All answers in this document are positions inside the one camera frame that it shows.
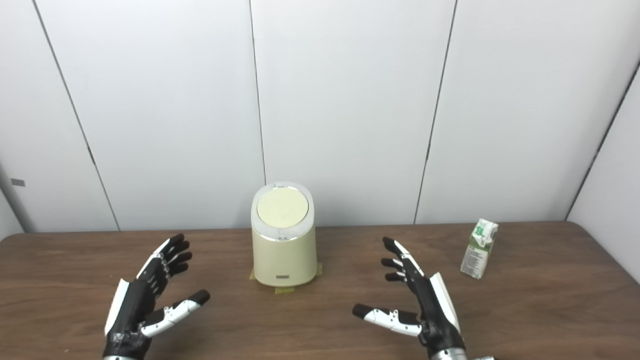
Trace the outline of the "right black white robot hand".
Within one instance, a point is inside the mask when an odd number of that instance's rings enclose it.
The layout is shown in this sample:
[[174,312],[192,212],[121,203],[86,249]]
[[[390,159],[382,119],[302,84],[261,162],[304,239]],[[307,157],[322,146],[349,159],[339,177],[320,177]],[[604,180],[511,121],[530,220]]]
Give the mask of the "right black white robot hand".
[[357,303],[352,314],[392,332],[418,339],[430,360],[466,360],[466,342],[442,275],[439,272],[425,275],[414,256],[397,240],[385,236],[382,243],[395,255],[394,259],[381,259],[382,265],[395,269],[395,272],[387,273],[385,279],[407,285],[416,297],[420,313]]

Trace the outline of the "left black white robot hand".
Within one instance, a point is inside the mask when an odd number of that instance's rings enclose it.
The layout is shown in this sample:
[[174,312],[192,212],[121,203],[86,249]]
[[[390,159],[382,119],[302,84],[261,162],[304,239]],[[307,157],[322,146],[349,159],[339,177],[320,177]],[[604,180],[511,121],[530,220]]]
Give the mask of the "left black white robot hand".
[[169,237],[146,260],[133,281],[121,278],[110,304],[104,335],[104,360],[143,360],[153,337],[200,309],[211,298],[201,289],[183,300],[156,308],[175,275],[189,269],[193,255],[184,234]]

